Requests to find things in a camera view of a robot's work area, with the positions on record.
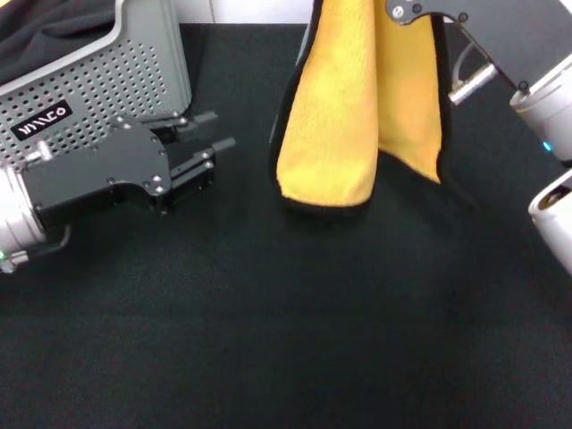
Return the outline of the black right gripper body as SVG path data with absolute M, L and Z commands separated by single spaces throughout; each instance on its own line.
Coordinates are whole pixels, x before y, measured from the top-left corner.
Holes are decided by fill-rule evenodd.
M 571 58 L 569 1 L 387 1 L 385 11 L 400 25 L 429 14 L 453 20 L 513 87 L 531 93 Z

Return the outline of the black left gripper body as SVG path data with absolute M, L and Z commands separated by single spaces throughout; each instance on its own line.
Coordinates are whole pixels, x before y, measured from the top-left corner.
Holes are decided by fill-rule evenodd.
M 164 145 L 134 120 L 93 147 L 33 164 L 22 178 L 41 220 L 77 220 L 126 201 L 162 211 L 172 191 Z

